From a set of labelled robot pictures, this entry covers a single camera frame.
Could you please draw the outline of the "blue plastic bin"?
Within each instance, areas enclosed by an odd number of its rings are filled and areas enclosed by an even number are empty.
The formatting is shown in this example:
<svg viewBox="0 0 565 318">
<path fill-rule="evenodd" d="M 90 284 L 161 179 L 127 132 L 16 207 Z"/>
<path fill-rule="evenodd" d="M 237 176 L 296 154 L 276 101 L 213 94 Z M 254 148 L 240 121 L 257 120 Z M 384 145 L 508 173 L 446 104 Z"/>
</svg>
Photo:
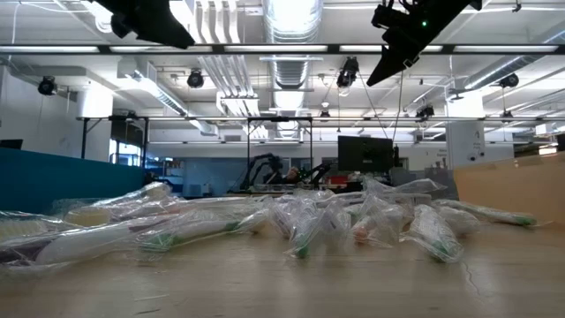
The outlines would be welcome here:
<svg viewBox="0 0 565 318">
<path fill-rule="evenodd" d="M 61 199 L 139 190 L 144 177 L 139 167 L 0 148 L 0 210 L 43 214 Z"/>
</svg>

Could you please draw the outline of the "purple white toothbrush in wrapper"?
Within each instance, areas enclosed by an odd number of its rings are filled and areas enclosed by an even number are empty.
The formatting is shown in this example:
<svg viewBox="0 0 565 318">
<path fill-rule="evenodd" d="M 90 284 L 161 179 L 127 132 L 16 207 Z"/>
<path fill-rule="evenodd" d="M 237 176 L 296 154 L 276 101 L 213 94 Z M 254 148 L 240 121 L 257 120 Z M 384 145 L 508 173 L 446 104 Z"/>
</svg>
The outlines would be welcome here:
<svg viewBox="0 0 565 318">
<path fill-rule="evenodd" d="M 0 265 L 50 266 L 92 259 L 133 246 L 146 231 L 173 215 L 148 216 L 119 223 L 10 238 L 0 243 Z"/>
</svg>

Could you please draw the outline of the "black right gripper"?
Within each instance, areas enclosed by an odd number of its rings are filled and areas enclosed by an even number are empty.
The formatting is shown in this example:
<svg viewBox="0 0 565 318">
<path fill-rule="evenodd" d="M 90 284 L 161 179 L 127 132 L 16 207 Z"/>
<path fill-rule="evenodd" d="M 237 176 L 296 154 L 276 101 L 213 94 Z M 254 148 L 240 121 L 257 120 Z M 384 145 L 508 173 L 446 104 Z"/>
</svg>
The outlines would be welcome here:
<svg viewBox="0 0 565 318">
<path fill-rule="evenodd" d="M 397 0 L 404 11 L 393 8 L 395 0 L 379 4 L 372 24 L 384 28 L 381 59 L 366 85 L 372 87 L 411 68 L 423 51 L 467 6 L 480 11 L 482 0 Z"/>
</svg>

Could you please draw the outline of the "green white toothbrush in wrapper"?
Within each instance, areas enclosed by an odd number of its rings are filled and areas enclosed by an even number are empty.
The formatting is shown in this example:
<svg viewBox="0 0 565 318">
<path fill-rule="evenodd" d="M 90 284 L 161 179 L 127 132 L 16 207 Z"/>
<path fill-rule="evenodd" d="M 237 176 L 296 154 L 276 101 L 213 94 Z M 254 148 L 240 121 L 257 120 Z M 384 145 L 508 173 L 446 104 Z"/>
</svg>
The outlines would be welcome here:
<svg viewBox="0 0 565 318">
<path fill-rule="evenodd" d="M 268 208 L 251 207 L 186 213 L 143 232 L 136 238 L 136 243 L 147 259 L 156 259 L 157 254 L 193 241 L 227 233 L 260 231 L 267 222 L 268 214 Z"/>
<path fill-rule="evenodd" d="M 475 217 L 484 218 L 491 222 L 507 223 L 519 226 L 535 226 L 538 220 L 533 216 L 517 214 L 496 208 L 489 208 L 479 205 L 474 205 L 464 201 L 454 201 L 448 199 L 434 200 L 433 204 L 438 207 L 447 207 L 463 210 L 471 213 Z"/>
<path fill-rule="evenodd" d="M 400 235 L 400 241 L 412 241 L 441 262 L 457 262 L 463 246 L 447 221 L 428 205 L 417 205 L 409 229 Z"/>
<path fill-rule="evenodd" d="M 290 219 L 290 249 L 292 257 L 304 259 L 310 253 L 310 246 L 321 233 L 324 223 L 323 212 L 310 199 L 299 200 L 293 207 Z"/>
</svg>

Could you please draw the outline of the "black metal rig frame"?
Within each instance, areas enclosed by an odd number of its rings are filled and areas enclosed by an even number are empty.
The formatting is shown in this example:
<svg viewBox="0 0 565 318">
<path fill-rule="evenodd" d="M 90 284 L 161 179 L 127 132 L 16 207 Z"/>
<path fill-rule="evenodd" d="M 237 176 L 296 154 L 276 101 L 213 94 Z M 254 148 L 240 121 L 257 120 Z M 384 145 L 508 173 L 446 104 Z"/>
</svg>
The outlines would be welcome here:
<svg viewBox="0 0 565 318">
<path fill-rule="evenodd" d="M 82 133 L 81 133 L 81 151 L 80 158 L 85 159 L 87 154 L 87 135 L 102 121 L 122 122 L 124 126 L 127 126 L 129 122 L 141 121 L 143 126 L 141 128 L 142 143 L 140 145 L 141 149 L 141 167 L 146 165 L 147 160 L 147 146 L 149 142 L 149 117 L 139 117 L 135 115 L 110 115 L 108 117 L 77 117 L 78 121 L 82 122 Z"/>
<path fill-rule="evenodd" d="M 289 122 L 300 122 L 306 121 L 309 126 L 305 128 L 305 131 L 310 135 L 309 149 L 310 149 L 310 168 L 313 167 L 313 118 L 312 117 L 285 117 L 285 116 L 274 116 L 274 117 L 248 117 L 247 122 L 247 165 L 245 170 L 245 176 L 239 189 L 244 192 L 252 192 L 255 180 L 258 177 L 263 166 L 268 166 L 271 170 L 270 174 L 267 175 L 267 180 L 264 182 L 265 186 L 297 186 L 300 181 L 296 184 L 286 184 L 284 182 L 285 176 L 280 173 L 282 164 L 281 159 L 277 155 L 272 153 L 266 153 L 263 155 L 256 155 L 251 157 L 251 125 L 255 121 L 260 122 L 271 122 L 271 123 L 289 123 Z"/>
</svg>

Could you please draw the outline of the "cardboard box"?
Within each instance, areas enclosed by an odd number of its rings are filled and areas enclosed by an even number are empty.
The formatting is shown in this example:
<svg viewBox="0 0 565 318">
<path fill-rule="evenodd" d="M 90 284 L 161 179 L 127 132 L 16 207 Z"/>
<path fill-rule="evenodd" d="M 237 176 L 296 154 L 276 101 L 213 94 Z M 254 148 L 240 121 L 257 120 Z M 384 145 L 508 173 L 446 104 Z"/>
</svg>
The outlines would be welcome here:
<svg viewBox="0 0 565 318">
<path fill-rule="evenodd" d="M 565 226 L 565 152 L 454 169 L 461 201 Z"/>
</svg>

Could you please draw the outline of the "black computer monitor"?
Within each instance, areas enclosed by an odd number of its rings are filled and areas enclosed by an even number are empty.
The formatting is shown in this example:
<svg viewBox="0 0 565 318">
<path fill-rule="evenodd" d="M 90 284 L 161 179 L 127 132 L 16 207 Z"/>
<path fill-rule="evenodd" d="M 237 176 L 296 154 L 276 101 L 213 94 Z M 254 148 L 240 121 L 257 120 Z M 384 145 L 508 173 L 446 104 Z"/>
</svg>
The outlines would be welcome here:
<svg viewBox="0 0 565 318">
<path fill-rule="evenodd" d="M 388 173 L 394 164 L 391 139 L 339 136 L 338 169 Z"/>
</svg>

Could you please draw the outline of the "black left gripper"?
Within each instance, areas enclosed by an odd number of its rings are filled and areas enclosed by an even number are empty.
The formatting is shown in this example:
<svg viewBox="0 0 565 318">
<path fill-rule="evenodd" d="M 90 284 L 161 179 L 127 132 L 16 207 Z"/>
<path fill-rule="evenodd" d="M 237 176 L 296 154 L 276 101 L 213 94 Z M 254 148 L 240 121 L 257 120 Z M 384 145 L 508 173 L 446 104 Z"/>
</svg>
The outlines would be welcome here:
<svg viewBox="0 0 565 318">
<path fill-rule="evenodd" d="M 169 0 L 90 0 L 111 13 L 110 26 L 119 38 L 135 33 L 140 40 L 179 49 L 195 45 L 186 28 L 174 17 Z"/>
</svg>

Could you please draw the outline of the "white pillar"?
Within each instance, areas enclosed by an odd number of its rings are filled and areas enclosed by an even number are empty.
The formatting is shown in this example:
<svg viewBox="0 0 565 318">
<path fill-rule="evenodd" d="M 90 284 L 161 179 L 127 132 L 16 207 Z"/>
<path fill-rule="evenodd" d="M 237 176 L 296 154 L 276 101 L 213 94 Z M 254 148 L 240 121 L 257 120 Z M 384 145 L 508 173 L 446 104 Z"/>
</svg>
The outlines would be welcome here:
<svg viewBox="0 0 565 318">
<path fill-rule="evenodd" d="M 445 113 L 448 166 L 458 167 L 482 163 L 485 160 L 485 116 L 482 94 L 479 91 L 462 93 L 449 99 Z"/>
</svg>

